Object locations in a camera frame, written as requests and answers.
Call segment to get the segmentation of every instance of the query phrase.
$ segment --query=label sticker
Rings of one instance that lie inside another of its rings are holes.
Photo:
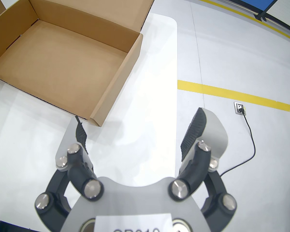
[[[97,216],[94,232],[173,232],[170,213]]]

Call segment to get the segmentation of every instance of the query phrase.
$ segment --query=yellow floor line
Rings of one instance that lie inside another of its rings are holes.
[[[217,3],[217,2],[214,2],[214,1],[210,1],[210,0],[199,0],[199,1],[207,2],[207,3],[212,4],[212,5],[214,5],[214,6],[218,6],[218,7],[220,7],[220,8],[225,9],[225,10],[228,10],[228,11],[234,12],[234,13],[236,13],[236,14],[238,14],[238,15],[241,15],[241,16],[243,16],[243,17],[245,17],[245,18],[248,18],[248,19],[250,19],[250,20],[252,20],[252,21],[254,21],[254,22],[257,22],[257,23],[259,23],[259,24],[262,24],[262,25],[264,25],[265,27],[270,28],[270,29],[274,30],[275,32],[278,32],[278,33],[282,34],[283,36],[285,36],[285,37],[287,37],[287,38],[290,39],[290,35],[288,35],[288,34],[282,32],[282,31],[276,29],[275,27],[273,27],[273,26],[271,26],[271,25],[268,25],[268,24],[266,24],[266,23],[264,23],[264,22],[261,22],[261,21],[257,20],[255,17],[249,16],[249,15],[247,15],[247,14],[245,14],[245,13],[242,13],[242,12],[237,11],[237,10],[235,10],[235,9],[232,9],[232,8],[227,7],[227,6],[221,5],[221,4],[219,4],[219,3]]]
[[[233,99],[237,101],[263,105],[266,107],[271,107],[271,108],[290,112],[289,104],[285,104],[285,103],[277,102],[271,99],[267,99],[267,98],[263,98],[259,96],[253,96],[250,94],[245,94],[245,93],[241,93],[241,92],[237,92],[233,90],[228,90],[224,88],[178,80],[177,89],[211,95],[211,96],[225,97],[225,98],[229,98],[229,99]]]

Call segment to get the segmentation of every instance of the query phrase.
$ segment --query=black metal post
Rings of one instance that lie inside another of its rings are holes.
[[[262,20],[261,20],[261,18],[262,18],[264,21],[266,21],[266,19],[265,19],[264,16],[265,16],[266,12],[270,9],[270,7],[272,7],[272,6],[274,5],[275,2],[277,2],[277,0],[273,0],[273,1],[270,3],[270,5],[269,5],[268,7],[266,7],[266,9],[265,9],[264,11],[258,13],[257,15],[254,15],[254,17],[255,17],[257,20],[262,21]]]

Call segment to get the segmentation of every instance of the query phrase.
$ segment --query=black cable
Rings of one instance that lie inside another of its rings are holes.
[[[236,165],[236,166],[234,166],[234,167],[228,169],[227,171],[224,171],[224,172],[220,175],[220,177],[223,176],[223,175],[224,175],[225,173],[227,173],[228,171],[231,171],[231,170],[233,170],[234,168],[237,168],[237,167],[239,167],[239,166],[245,164],[245,163],[248,162],[249,160],[252,160],[252,158],[256,155],[256,146],[255,146],[255,144],[254,144],[254,139],[252,138],[252,132],[251,132],[250,126],[249,126],[249,124],[248,124],[248,122],[247,122],[247,119],[246,119],[246,116],[245,116],[245,114],[244,114],[244,111],[242,111],[242,109],[239,109],[239,110],[240,110],[240,112],[242,112],[242,114],[243,114],[243,116],[244,116],[244,118],[245,118],[245,120],[246,120],[247,126],[248,126],[248,128],[249,128],[249,131],[250,131],[250,137],[251,137],[251,140],[252,140],[252,144],[254,145],[254,154],[252,155],[251,158],[247,159],[246,161],[244,161],[244,162],[242,162],[242,163],[240,163],[240,164],[238,164],[238,165]]]

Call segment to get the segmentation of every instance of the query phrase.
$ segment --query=white table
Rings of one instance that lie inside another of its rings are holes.
[[[175,176],[177,24],[150,13],[140,57],[103,127],[83,121],[98,177],[144,186]],[[0,81],[0,220],[47,232],[34,209],[72,115]],[[79,194],[70,185],[71,206]]]

